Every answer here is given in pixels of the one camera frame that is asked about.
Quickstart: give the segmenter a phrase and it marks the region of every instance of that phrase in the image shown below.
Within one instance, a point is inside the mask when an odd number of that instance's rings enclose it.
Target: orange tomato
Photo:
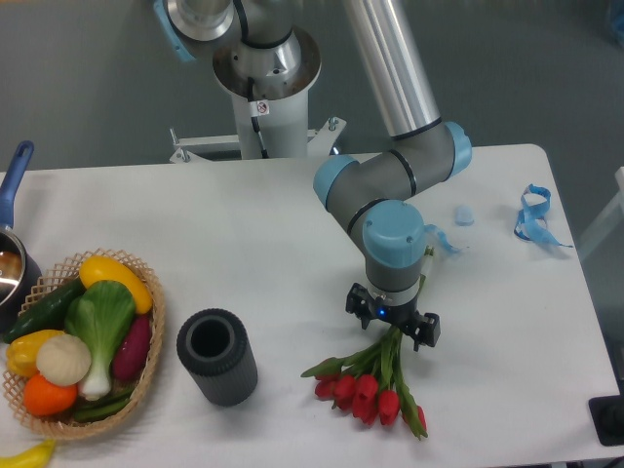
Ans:
[[[65,411],[78,398],[78,385],[59,387],[37,373],[23,389],[23,405],[33,416],[50,416]]]

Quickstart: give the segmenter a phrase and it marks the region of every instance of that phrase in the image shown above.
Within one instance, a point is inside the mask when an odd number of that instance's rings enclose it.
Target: black cylinder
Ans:
[[[231,312],[207,309],[188,319],[177,334],[177,356],[204,396],[232,407],[257,385],[257,367],[243,323]]]

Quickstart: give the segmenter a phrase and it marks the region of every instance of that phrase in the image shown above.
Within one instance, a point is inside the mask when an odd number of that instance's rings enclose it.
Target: blue ribbon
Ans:
[[[447,233],[435,224],[427,224],[425,226],[425,232],[427,234],[432,234],[436,236],[438,238],[438,241],[440,242],[440,245],[445,251],[450,252],[451,254],[457,254],[461,252],[461,249],[458,249],[457,247],[454,247],[450,244]]]
[[[529,205],[526,198],[526,195],[529,193],[543,197],[544,201],[537,205]],[[546,223],[544,216],[550,210],[550,196],[550,190],[544,187],[537,187],[531,184],[525,189],[521,197],[523,208],[518,211],[514,234],[524,241],[534,242],[536,244],[573,247],[559,242],[546,227],[541,226],[537,222],[537,220],[541,220]]]
[[[163,0],[154,0],[154,12],[156,12],[156,16],[163,26],[163,29],[165,30],[165,35],[169,39],[172,47],[174,48],[174,52],[177,54],[177,57],[183,62],[194,61],[195,58],[191,56],[190,53],[186,50],[184,44],[182,44],[182,41],[179,40],[179,37],[177,37],[174,28],[169,22],[169,17],[167,16],[167,13],[165,13]]]

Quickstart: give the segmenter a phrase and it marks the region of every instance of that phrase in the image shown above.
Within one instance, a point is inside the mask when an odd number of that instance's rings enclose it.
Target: garlic bulb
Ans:
[[[37,369],[59,387],[73,385],[84,377],[91,366],[87,345],[71,334],[53,336],[39,348]]]

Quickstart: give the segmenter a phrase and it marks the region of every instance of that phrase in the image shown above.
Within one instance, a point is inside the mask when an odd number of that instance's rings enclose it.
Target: yellow banana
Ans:
[[[15,456],[0,456],[0,468],[43,468],[48,464],[57,442],[48,439]]]

